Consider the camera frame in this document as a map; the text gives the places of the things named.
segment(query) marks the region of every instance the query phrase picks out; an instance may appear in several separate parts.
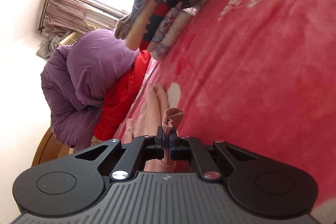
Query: bed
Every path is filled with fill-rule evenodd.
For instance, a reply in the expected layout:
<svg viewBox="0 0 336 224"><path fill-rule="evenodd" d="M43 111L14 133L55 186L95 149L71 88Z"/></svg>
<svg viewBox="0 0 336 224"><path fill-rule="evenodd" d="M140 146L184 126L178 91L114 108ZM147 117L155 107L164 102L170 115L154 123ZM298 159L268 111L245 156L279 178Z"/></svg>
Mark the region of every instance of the bed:
<svg viewBox="0 0 336 224"><path fill-rule="evenodd" d="M162 62L151 61L127 118L150 83L184 111L179 135L241 146L310 173L313 215L336 221L336 1L210 0ZM123 123L115 134L122 139Z"/></svg>

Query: wooden furniture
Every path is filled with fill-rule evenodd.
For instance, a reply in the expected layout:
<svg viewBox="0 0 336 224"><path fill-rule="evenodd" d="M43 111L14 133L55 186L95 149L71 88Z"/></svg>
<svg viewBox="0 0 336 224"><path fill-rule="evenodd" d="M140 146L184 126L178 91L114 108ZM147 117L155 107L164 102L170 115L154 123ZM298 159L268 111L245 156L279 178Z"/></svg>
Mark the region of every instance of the wooden furniture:
<svg viewBox="0 0 336 224"><path fill-rule="evenodd" d="M56 140L51 128L49 128L36 150L32 166L66 156L69 154L69 150L69 147Z"/></svg>

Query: red blanket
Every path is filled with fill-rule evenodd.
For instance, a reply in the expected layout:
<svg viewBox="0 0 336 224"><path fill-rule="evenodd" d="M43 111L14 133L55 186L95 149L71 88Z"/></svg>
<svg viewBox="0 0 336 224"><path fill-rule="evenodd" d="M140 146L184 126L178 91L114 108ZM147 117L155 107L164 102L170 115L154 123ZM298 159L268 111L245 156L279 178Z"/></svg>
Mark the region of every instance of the red blanket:
<svg viewBox="0 0 336 224"><path fill-rule="evenodd" d="M133 66L107 90L99 122L93 130L97 139L113 138L139 92L150 58L149 52L140 51Z"/></svg>

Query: purple blanket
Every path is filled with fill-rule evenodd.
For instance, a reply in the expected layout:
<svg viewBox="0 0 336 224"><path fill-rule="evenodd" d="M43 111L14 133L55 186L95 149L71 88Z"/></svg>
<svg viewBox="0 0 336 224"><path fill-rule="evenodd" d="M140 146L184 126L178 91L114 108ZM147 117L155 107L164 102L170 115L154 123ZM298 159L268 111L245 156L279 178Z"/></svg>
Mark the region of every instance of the purple blanket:
<svg viewBox="0 0 336 224"><path fill-rule="evenodd" d="M90 146L106 90L133 64L131 51L110 30L92 31L56 49L41 73L56 139L75 151Z"/></svg>

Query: circular cap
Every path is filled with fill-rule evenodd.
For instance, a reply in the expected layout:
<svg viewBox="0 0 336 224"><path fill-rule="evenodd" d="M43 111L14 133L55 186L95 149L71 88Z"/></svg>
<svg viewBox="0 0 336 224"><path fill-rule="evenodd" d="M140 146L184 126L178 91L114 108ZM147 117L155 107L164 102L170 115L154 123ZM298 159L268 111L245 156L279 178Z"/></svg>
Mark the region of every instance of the circular cap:
<svg viewBox="0 0 336 224"><path fill-rule="evenodd" d="M268 173L259 176L256 184L260 190L271 195L285 195L294 189L294 181L283 174Z"/></svg>
<svg viewBox="0 0 336 224"><path fill-rule="evenodd" d="M203 175L206 179L218 179L221 176L221 174L216 171L208 171L205 172Z"/></svg>
<svg viewBox="0 0 336 224"><path fill-rule="evenodd" d="M76 179L68 173L53 172L41 176L36 185L45 194L60 195L73 189L76 185Z"/></svg>
<svg viewBox="0 0 336 224"><path fill-rule="evenodd" d="M123 180L123 179L126 179L127 177L128 177L128 173L123 170L114 171L112 173L112 178L117 179L117 180Z"/></svg>

